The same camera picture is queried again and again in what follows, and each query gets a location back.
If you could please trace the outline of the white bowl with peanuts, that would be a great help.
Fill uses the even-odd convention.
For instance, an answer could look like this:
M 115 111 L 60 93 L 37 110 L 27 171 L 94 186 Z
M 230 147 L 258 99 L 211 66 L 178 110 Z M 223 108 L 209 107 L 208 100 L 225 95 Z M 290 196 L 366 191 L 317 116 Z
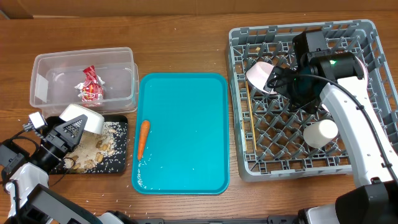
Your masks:
M 87 117 L 87 121 L 84 127 L 85 131 L 101 134 L 104 125 L 104 117 L 84 106 L 77 104 L 70 104 L 66 107 L 66 109 L 59 116 L 63 121 L 71 121 L 81 115 L 85 115 Z

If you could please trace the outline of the red snack wrapper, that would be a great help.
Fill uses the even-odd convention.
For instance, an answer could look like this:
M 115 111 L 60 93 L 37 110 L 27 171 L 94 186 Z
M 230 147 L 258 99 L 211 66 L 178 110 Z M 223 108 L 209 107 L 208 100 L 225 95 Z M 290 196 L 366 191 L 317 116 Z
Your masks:
M 84 69 L 85 81 L 77 84 L 75 89 L 79 90 L 78 97 L 83 102 L 85 101 L 98 101 L 104 98 L 105 84 L 101 77 L 96 74 L 95 66 L 92 65 Z

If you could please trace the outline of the white cup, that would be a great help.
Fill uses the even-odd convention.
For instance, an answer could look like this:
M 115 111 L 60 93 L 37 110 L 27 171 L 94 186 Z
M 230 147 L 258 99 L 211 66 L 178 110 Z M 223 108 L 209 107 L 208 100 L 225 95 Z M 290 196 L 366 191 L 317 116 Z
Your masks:
M 338 127 L 334 121 L 325 119 L 307 126 L 303 132 L 304 141 L 313 148 L 327 145 L 338 134 Z

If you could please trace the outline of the wooden chopstick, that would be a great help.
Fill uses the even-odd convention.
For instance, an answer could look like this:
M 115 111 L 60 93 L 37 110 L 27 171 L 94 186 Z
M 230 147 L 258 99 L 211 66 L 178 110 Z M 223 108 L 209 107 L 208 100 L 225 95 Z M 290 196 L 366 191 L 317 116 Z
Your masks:
M 247 91 L 247 101 L 248 101 L 248 110 L 249 110 L 249 117 L 250 117 L 250 123 L 251 123 L 253 147 L 254 147 L 254 152 L 256 152 L 257 151 L 256 133 L 255 133 L 255 127 L 254 127 L 254 119 L 253 119 L 253 115 L 252 115 L 252 103 L 251 103 L 251 96 L 250 96 L 250 91 L 249 91 L 249 84 L 248 84 L 247 80 L 245 82 L 245 85 L 246 85 L 246 91 Z
M 242 145 L 243 145 L 243 152 L 246 153 L 247 151 L 247 144 L 246 144 L 246 132 L 245 132 L 245 125 L 244 120 L 241 121 L 241 134 L 242 134 Z

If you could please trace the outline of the large white plate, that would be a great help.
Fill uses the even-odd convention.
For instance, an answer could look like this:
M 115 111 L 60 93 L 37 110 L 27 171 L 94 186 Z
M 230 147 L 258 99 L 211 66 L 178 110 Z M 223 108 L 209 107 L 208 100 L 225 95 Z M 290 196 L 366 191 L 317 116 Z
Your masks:
M 356 58 L 360 65 L 362 78 L 356 75 L 346 78 L 338 78 L 335 82 L 348 91 L 361 106 L 367 111 L 371 108 L 371 103 L 367 93 L 368 71 L 362 61 Z M 332 84 L 327 84 L 321 92 L 322 107 L 327 112 L 337 115 L 353 115 L 360 112 L 360 107 L 341 89 Z

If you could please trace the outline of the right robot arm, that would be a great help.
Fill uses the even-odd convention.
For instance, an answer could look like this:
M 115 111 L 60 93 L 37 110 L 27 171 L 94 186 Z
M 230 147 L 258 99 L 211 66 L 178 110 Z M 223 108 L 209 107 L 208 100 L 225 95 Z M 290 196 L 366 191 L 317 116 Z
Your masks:
M 274 67 L 266 86 L 289 99 L 290 109 L 315 113 L 325 105 L 338 127 L 356 188 L 331 205 L 305 208 L 300 223 L 397 223 L 397 154 L 370 102 L 363 63 L 334 54 L 321 30 L 293 40 L 298 68 Z

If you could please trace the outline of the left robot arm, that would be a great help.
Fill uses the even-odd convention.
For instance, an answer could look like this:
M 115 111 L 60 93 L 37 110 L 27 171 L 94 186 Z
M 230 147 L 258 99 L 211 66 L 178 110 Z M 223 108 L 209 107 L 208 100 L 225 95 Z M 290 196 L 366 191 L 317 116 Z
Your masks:
M 80 143 L 84 131 L 100 133 L 104 118 L 97 113 L 82 113 L 54 126 L 45 136 L 47 126 L 39 113 L 29 115 L 23 130 L 1 143 L 2 185 L 11 198 L 7 223 L 134 223 L 127 215 L 108 210 L 100 216 L 85 210 L 49 188 L 49 173 L 66 159 Z M 14 143 L 24 133 L 35 132 L 41 142 L 29 154 Z

